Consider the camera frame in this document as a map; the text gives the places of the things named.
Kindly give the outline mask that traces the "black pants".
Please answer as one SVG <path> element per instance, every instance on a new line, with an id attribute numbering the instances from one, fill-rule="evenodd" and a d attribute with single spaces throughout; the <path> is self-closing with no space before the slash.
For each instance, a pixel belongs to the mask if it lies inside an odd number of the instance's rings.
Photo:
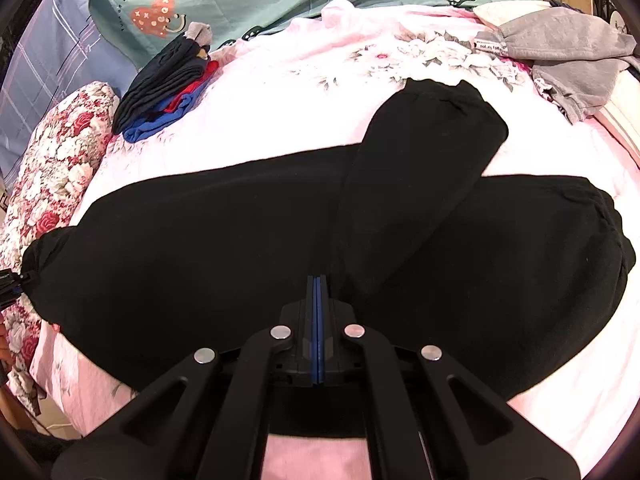
<path id="1" fill-rule="evenodd" d="M 486 176 L 507 136 L 467 82 L 409 81 L 357 144 L 103 196 L 28 246 L 25 294 L 142 390 L 199 348 L 242 347 L 324 275 L 359 323 L 511 399 L 600 333 L 636 254 L 588 180 Z"/>

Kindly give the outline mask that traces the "red floral pillow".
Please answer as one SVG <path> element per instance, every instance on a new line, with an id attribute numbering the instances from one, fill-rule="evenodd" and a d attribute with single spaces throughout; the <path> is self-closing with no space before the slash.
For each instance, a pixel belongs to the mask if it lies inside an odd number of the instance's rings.
<path id="1" fill-rule="evenodd" d="M 1 266 L 21 270 L 28 245 L 70 224 L 106 152 L 119 97 L 93 81 L 59 102 L 32 132 L 1 225 Z M 2 313 L 13 367 L 8 386 L 24 408 L 40 414 L 39 392 L 29 367 L 38 344 L 41 318 L 26 297 Z"/>

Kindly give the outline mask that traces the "folded blue garment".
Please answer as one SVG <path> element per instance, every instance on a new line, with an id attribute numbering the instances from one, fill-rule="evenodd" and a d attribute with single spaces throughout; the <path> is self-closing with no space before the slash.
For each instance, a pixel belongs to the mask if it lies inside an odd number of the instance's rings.
<path id="1" fill-rule="evenodd" d="M 120 134 L 128 143 L 137 143 L 149 139 L 151 136 L 155 136 L 169 125 L 178 122 L 179 119 L 183 118 L 185 114 L 188 114 L 190 110 L 192 110 L 196 101 L 206 88 L 206 84 L 207 82 L 203 84 L 201 89 L 196 90 L 193 94 L 184 96 L 178 108 L 172 113 L 165 113 L 164 107 L 173 96 L 160 101 L 150 110 L 136 118 L 129 126 L 123 128 Z"/>

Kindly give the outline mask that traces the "pink floral bed sheet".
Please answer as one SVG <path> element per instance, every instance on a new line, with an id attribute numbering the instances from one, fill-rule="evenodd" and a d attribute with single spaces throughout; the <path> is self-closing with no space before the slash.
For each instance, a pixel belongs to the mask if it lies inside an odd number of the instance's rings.
<path id="1" fill-rule="evenodd" d="M 479 55 L 445 39 L 472 38 L 470 14 L 428 6 L 360 10 L 343 0 L 320 18 L 221 51 L 220 72 L 183 120 L 149 140 L 114 139 L 75 210 L 168 174 L 218 169 L 359 142 L 374 112 L 406 78 L 467 80 L 506 121 L 509 136 L 488 174 L 567 174 L 613 197 L 626 234 L 639 236 L 634 148 L 612 127 L 568 122 L 523 77 L 509 87 Z M 639 397 L 639 282 L 632 278 L 608 326 L 512 406 L 573 455 L 582 472 L 612 460 Z"/>

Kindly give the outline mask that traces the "blue plaid pillow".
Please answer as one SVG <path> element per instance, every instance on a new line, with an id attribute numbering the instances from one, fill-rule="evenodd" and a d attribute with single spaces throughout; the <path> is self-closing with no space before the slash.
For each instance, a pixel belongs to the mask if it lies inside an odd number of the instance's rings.
<path id="1" fill-rule="evenodd" d="M 108 42 L 89 0 L 42 0 L 17 43 L 1 86 L 1 175 L 13 188 L 32 132 L 47 112 L 85 84 L 122 96 L 137 70 Z"/>

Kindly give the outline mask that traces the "folded red garment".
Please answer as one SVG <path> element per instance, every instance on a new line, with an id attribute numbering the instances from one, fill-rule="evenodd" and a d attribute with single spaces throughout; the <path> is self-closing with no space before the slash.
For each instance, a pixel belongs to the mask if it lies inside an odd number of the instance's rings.
<path id="1" fill-rule="evenodd" d="M 174 96 L 168 102 L 168 104 L 164 107 L 164 112 L 165 113 L 174 112 L 178 108 L 178 105 L 180 104 L 182 98 L 187 94 L 193 94 L 196 90 L 201 89 L 203 87 L 203 84 L 209 81 L 210 77 L 213 76 L 213 74 L 216 72 L 218 67 L 219 67 L 218 61 L 209 61 L 206 66 L 204 74 L 200 78 L 198 78 L 196 81 L 193 81 L 190 84 L 188 84 L 186 88 L 184 88 L 180 93 Z"/>

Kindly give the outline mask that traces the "folded dark navy garment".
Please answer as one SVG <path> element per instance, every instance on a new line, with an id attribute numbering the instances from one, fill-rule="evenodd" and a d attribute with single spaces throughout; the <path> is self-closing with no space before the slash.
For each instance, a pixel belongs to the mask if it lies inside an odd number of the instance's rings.
<path id="1" fill-rule="evenodd" d="M 134 77 L 120 100 L 112 133 L 122 133 L 141 115 L 167 98 L 173 98 L 204 75 L 209 44 L 181 35 L 163 47 Z"/>

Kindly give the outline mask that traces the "small grey folded cloth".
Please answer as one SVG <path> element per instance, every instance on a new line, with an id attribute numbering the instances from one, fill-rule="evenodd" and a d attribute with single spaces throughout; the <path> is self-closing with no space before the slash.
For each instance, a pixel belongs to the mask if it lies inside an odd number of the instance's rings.
<path id="1" fill-rule="evenodd" d="M 201 48 L 208 47 L 213 41 L 213 33 L 209 24 L 201 22 L 190 23 L 183 35 L 195 41 Z"/>

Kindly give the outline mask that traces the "cream pillow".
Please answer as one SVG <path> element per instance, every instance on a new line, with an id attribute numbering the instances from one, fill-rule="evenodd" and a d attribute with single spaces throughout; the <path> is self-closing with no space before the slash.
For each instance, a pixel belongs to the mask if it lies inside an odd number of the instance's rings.
<path id="1" fill-rule="evenodd" d="M 550 3 L 542 0 L 506 0 L 476 6 L 473 12 L 486 26 L 498 28 L 523 15 L 548 8 L 550 8 Z"/>

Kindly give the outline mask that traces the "grey garment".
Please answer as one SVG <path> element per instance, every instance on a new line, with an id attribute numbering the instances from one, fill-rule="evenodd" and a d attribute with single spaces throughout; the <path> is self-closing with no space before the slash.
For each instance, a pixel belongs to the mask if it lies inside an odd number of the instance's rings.
<path id="1" fill-rule="evenodd" d="M 532 64 L 532 78 L 574 124 L 611 99 L 618 75 L 639 66 L 634 36 L 565 6 L 525 14 L 473 40 L 476 50 Z"/>

